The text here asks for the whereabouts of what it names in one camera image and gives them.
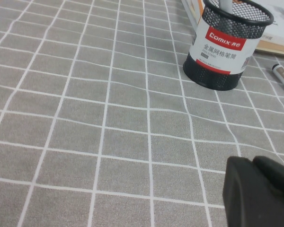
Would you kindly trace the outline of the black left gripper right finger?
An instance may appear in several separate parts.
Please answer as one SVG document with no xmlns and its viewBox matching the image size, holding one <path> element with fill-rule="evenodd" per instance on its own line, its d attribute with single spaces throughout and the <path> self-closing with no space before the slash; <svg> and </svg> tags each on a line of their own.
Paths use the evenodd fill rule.
<svg viewBox="0 0 284 227">
<path fill-rule="evenodd" d="M 253 164 L 268 180 L 274 194 L 284 201 L 284 165 L 265 156 L 254 157 Z"/>
</svg>

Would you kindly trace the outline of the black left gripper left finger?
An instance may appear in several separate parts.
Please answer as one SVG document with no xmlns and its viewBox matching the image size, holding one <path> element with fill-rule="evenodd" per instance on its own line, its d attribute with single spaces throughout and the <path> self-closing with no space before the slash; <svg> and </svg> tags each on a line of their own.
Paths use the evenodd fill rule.
<svg viewBox="0 0 284 227">
<path fill-rule="evenodd" d="M 222 197 L 230 227 L 284 227 L 284 201 L 253 160 L 227 159 Z"/>
</svg>

